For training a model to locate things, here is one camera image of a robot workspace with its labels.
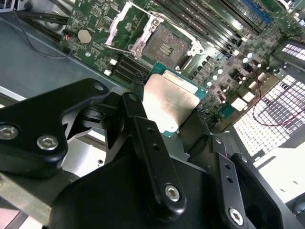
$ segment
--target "green circuit board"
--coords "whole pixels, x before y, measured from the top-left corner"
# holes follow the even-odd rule
[[[129,87],[137,72],[148,74],[157,62],[161,62],[206,88],[209,93],[204,105],[209,117],[221,117],[221,110],[226,107],[219,99],[223,94],[220,87],[228,89],[224,96],[240,87],[230,73],[238,69],[247,80],[253,78],[243,63],[248,53],[253,54],[253,61],[266,66],[270,54],[282,41],[304,37],[303,27],[293,18],[294,12],[303,10],[302,2],[297,2],[298,6],[288,13],[277,0],[252,0],[250,3],[270,19],[266,22],[245,3],[249,1],[133,0],[134,5],[116,26],[111,45],[106,45],[113,22],[128,1],[76,0],[66,31],[75,58],[123,87]],[[150,14],[157,14],[164,21],[148,38],[140,58],[136,58],[131,47],[142,36]],[[80,41],[80,30],[90,32],[89,43]],[[190,55],[193,48],[190,35],[200,43],[201,53]],[[68,47],[64,39],[61,47]]]

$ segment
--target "black ram slot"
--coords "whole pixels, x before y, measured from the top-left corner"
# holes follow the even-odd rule
[[[196,1],[183,1],[190,8],[192,8],[198,15],[205,18],[211,25],[213,25],[214,29],[221,31],[220,33],[225,34],[228,39],[231,39],[232,43],[238,44],[240,41],[240,36],[236,34],[231,28],[225,25],[222,21],[219,20],[214,14],[208,11],[205,7],[200,5]]]
[[[204,38],[206,41],[212,43],[219,51],[222,53],[228,53],[228,50],[225,50],[223,47],[219,46],[214,40],[212,40],[208,35],[206,35],[205,32],[202,32],[198,30],[193,24],[191,19],[186,19],[185,17],[182,17],[181,15],[177,15],[176,12],[179,12],[179,10],[175,7],[175,5],[170,4],[168,6],[168,1],[163,0],[155,0],[159,5],[161,5],[164,9],[166,9],[169,13],[174,15],[180,22],[182,22],[187,28],[188,31],[197,34],[198,37]]]
[[[137,73],[134,73],[131,69],[126,68],[121,65],[117,65],[115,67],[115,71],[120,71],[126,75],[127,78],[130,78],[131,80],[136,76]]]
[[[168,6],[168,2],[164,2],[163,0],[155,0],[159,5],[161,5],[164,9],[166,9],[168,12],[170,12],[172,15],[174,15],[180,22],[182,22],[186,26],[186,30],[190,31],[191,33],[197,34],[198,37],[204,38],[206,41],[211,42],[213,45],[221,49],[221,47],[216,44],[212,39],[210,39],[208,36],[206,36],[205,33],[202,33],[201,31],[198,31],[197,28],[194,28],[193,25],[188,22],[185,18],[181,17],[180,15],[177,15],[175,11],[175,7],[170,4]]]
[[[238,18],[238,20],[242,23],[245,27],[252,30],[256,35],[259,35],[262,31],[252,23],[248,18],[246,18],[232,3],[228,0],[216,0],[219,4],[221,4],[232,16]]]
[[[137,68],[136,66],[132,66],[130,65],[128,62],[126,62],[125,60],[121,60],[119,63],[120,66],[123,66],[125,68],[130,69],[131,72],[133,72],[135,75],[138,73],[143,73],[145,74],[145,72],[143,72],[141,69]]]
[[[143,73],[145,75],[148,75],[148,73],[150,72],[149,69],[144,68],[143,66],[141,66],[139,64],[139,62],[137,60],[132,59],[132,58],[122,56],[121,60],[119,60],[119,64],[120,63],[124,63],[125,65],[130,66],[130,68],[134,69],[135,71]]]
[[[225,34],[223,32],[219,32],[217,27],[215,27],[212,23],[210,23],[210,21],[207,20],[205,17],[200,15],[196,9],[194,10],[192,6],[188,5],[186,2],[183,1],[180,1],[178,5],[181,6],[180,7],[181,11],[187,13],[188,16],[191,17],[191,19],[196,21],[198,25],[200,25],[202,28],[207,30],[209,34],[213,35],[223,46],[227,46],[229,48],[234,46],[234,44],[230,41],[230,38],[224,40],[219,34],[221,35],[225,35]]]
[[[132,83],[132,79],[129,77],[126,77],[124,72],[117,70],[113,73],[113,75],[116,75],[117,77],[119,77],[120,79],[124,80],[127,83]]]
[[[195,26],[197,26],[201,30],[201,33],[207,32],[209,35],[214,37],[223,47],[227,47],[227,42],[224,41],[218,34],[214,33],[214,31],[211,30],[211,28],[207,27],[200,19],[198,19],[194,15],[195,14],[194,12],[190,12],[189,7],[183,5],[182,2],[177,3],[176,0],[169,0],[169,1],[171,1],[173,5],[176,4],[179,11],[184,15],[184,17],[185,18],[188,17],[189,22],[196,24]]]

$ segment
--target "black plastic part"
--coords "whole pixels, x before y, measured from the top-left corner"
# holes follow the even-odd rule
[[[241,180],[244,206],[249,219],[257,228],[303,229],[289,208],[281,201],[252,163],[244,162],[236,153],[231,160]]]
[[[100,85],[103,90],[95,88]],[[49,177],[60,169],[67,153],[66,138],[80,110],[100,103],[108,88],[94,79],[85,79],[45,94],[2,108],[0,125],[12,125],[19,134],[12,140],[0,140],[0,171],[28,177]],[[59,144],[54,150],[42,150],[37,139],[53,135]]]
[[[131,150],[69,185],[52,206],[50,229],[213,229],[216,217],[205,214],[209,175],[174,159],[172,163],[188,201],[175,221],[164,222],[151,213],[142,166]]]
[[[120,132],[106,132],[105,163],[126,154],[127,148],[134,148],[150,210],[164,221],[175,220],[183,213],[186,198],[156,123],[147,119],[143,104],[135,94],[124,93],[119,110],[124,117],[124,128]],[[166,196],[164,188],[168,184],[179,190],[178,202]]]

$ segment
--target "perforated metal panel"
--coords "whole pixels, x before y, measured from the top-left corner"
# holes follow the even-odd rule
[[[13,10],[15,0],[0,0],[0,13]]]
[[[291,76],[286,76],[276,85],[255,109],[258,121],[267,125],[279,125],[305,109],[305,85]],[[239,137],[251,156],[263,150],[268,153],[287,141],[292,133],[304,125],[305,113],[280,126],[264,126],[253,119],[253,108],[235,124]]]
[[[302,61],[305,61],[305,49],[298,47],[293,44],[287,44],[283,49],[283,52],[290,54],[296,58],[299,58]]]

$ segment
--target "black metal bracket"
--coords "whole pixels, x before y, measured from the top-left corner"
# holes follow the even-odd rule
[[[180,128],[185,151],[189,161],[202,167],[213,178],[211,194],[222,219],[219,227],[252,228],[246,220],[241,191],[239,189],[234,163],[227,158],[224,143],[211,134],[205,120],[194,110]]]
[[[132,167],[136,170],[136,178],[132,172],[126,176],[128,181],[136,182],[136,185],[129,184],[128,181],[113,185],[119,190],[128,189],[130,196],[140,191],[148,210],[158,220],[156,228],[165,228],[165,222],[168,227],[171,223],[176,223],[179,228],[179,221],[185,223],[186,218],[193,214],[190,208],[199,210],[206,206],[209,210],[200,212],[199,217],[190,217],[197,220],[197,226],[204,224],[210,228],[230,229],[302,228],[251,163],[242,158],[241,154],[228,158],[224,143],[210,133],[204,118],[197,111],[181,126],[180,133],[185,152],[190,155],[190,162],[206,172],[171,159],[156,123],[147,119],[142,93],[142,85],[122,96],[109,93],[100,82],[87,79],[1,109],[0,171],[26,177],[52,176],[61,168],[68,141],[84,135],[93,127],[103,128],[106,131],[106,165],[74,182],[73,187],[80,187],[79,189],[70,189],[69,186],[68,191],[64,190],[60,194],[59,203],[57,202],[60,206],[60,221],[63,221],[61,210],[74,206],[75,200],[84,198],[82,193],[87,191],[97,193],[99,199],[99,194],[103,191],[115,199],[116,204],[124,204],[128,197],[117,201],[111,188],[97,183],[100,182],[100,177],[106,177],[109,170],[113,177],[120,179],[125,170],[116,166],[131,168],[136,165],[135,168]],[[192,183],[192,177],[188,177],[184,171],[193,174],[196,182],[202,186]],[[208,198],[199,197],[204,203],[198,203],[192,196],[192,193],[197,196],[201,192],[206,196],[208,194]],[[73,193],[74,199],[69,199],[70,193]],[[189,208],[187,198],[191,200]],[[69,204],[61,206],[60,202]],[[141,226],[137,228],[143,228],[143,225],[149,228],[151,225],[138,214],[142,210],[142,203],[135,203],[132,199],[127,202],[133,207],[133,212],[129,215],[140,221],[137,225]],[[259,210],[262,217],[257,218],[253,211],[251,213],[253,202],[263,208]],[[69,217],[72,216],[77,221],[79,212],[83,213],[84,210],[80,207],[75,212],[77,214],[69,214]],[[81,221],[87,226],[90,216],[86,216]],[[201,222],[204,221],[203,218],[208,218],[209,222]]]
[[[108,92],[100,82],[86,79],[2,108],[0,171],[52,176],[66,156],[67,138],[78,113],[102,102]]]
[[[2,109],[2,123],[19,134],[0,141],[0,171],[51,176],[61,167],[67,140],[92,127],[103,128],[107,131],[107,158],[114,159],[131,139],[149,209],[163,221],[177,219],[186,208],[186,196],[156,123],[147,119],[137,95],[108,92],[103,84],[87,79]],[[41,136],[47,136],[47,144],[54,147],[39,146]]]

